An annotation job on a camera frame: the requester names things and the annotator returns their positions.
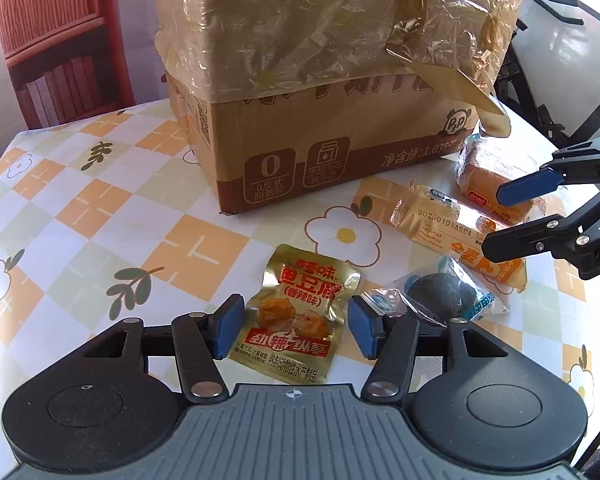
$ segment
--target checkered tablecloth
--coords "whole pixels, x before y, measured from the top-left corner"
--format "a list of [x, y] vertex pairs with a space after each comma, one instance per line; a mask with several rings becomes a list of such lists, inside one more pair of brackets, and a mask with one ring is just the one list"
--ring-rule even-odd
[[[551, 152], [512, 119], [515, 134]], [[0, 160], [0, 412], [17, 386], [122, 317], [168, 324], [186, 312], [211, 312], [234, 292], [249, 298], [278, 244], [320, 251], [321, 240], [308, 235], [320, 238], [307, 228], [314, 219], [349, 218], [358, 237], [340, 257], [360, 268], [362, 287], [407, 274], [437, 254], [385, 223], [386, 211], [411, 179], [452, 192], [452, 171], [439, 159], [228, 217], [218, 214], [166, 101], [20, 134]], [[549, 213], [571, 212], [595, 192], [561, 189]], [[365, 221], [378, 226], [379, 239], [356, 231], [350, 206], [363, 196], [372, 199]], [[341, 214], [329, 215], [334, 207]], [[548, 254], [528, 258], [527, 267], [523, 294], [488, 283], [510, 312], [480, 323], [580, 391], [590, 412], [588, 442], [600, 428], [600, 277], [583, 283]], [[118, 279], [122, 269], [130, 270]], [[135, 287], [147, 275], [146, 298], [146, 288], [139, 294]], [[115, 283], [135, 288], [132, 313], [106, 295]], [[414, 380], [429, 379], [435, 367], [424, 360]], [[219, 368], [230, 390], [237, 382], [274, 382], [230, 360]], [[359, 391], [370, 368], [346, 333], [328, 381]], [[150, 373], [177, 389], [172, 359], [152, 358]], [[0, 478], [14, 464], [0, 428]]]

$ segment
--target screw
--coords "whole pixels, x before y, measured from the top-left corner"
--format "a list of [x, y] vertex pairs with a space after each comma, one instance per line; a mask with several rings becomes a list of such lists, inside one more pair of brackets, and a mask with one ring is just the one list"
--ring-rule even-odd
[[375, 383], [371, 383], [366, 387], [366, 390], [373, 397], [393, 397], [400, 391], [398, 386], [388, 381], [376, 381]]
[[191, 393], [196, 397], [205, 397], [209, 399], [220, 395], [222, 393], [222, 386], [213, 381], [202, 381], [191, 387]]

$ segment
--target red logo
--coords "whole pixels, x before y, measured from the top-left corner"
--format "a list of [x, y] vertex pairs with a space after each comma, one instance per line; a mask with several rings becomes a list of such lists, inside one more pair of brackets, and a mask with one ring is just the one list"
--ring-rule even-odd
[[299, 354], [313, 355], [316, 357], [327, 357], [330, 341], [314, 339], [312, 337], [300, 337], [295, 333], [271, 332], [263, 328], [252, 328], [249, 330], [244, 342], [250, 345], [264, 346], [275, 352], [289, 351]]
[[475, 191], [470, 191], [467, 195], [467, 198], [482, 207], [485, 207], [489, 203], [489, 201], [485, 197], [478, 195]]

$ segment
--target yellow flower center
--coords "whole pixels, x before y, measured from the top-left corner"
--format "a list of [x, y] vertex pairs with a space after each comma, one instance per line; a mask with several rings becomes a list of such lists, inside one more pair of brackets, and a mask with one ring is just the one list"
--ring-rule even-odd
[[338, 234], [336, 234], [336, 238], [340, 240], [343, 244], [352, 244], [356, 241], [356, 234], [353, 231], [353, 229], [343, 227], [342, 229], [338, 229]]

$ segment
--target bookshelf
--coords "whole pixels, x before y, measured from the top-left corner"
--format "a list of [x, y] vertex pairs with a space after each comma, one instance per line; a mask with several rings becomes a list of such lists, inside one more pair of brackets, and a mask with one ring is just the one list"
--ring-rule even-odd
[[0, 41], [28, 128], [134, 104], [116, 0], [0, 0]]

